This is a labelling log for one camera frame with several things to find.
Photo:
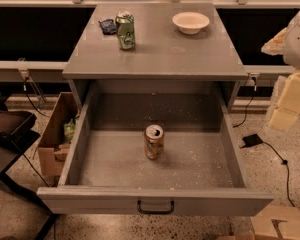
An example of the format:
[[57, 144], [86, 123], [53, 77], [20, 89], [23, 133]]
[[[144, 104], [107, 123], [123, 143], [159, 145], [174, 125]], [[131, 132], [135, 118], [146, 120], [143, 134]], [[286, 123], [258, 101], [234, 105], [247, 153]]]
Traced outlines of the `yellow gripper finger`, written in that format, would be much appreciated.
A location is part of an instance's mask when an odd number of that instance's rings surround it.
[[286, 28], [283, 28], [272, 39], [262, 46], [261, 52], [272, 56], [282, 55], [284, 50], [285, 35]]
[[300, 71], [291, 74], [283, 86], [268, 125], [278, 131], [286, 131], [300, 116]]

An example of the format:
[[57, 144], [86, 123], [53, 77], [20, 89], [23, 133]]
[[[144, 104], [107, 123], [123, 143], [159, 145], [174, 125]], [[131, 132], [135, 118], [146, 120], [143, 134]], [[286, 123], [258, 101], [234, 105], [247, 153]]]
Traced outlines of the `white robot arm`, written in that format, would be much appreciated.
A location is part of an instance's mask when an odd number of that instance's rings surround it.
[[267, 119], [267, 127], [287, 131], [300, 116], [300, 11], [288, 26], [265, 43], [261, 51], [268, 55], [282, 55], [286, 64], [296, 71], [286, 79], [278, 80], [279, 97]]

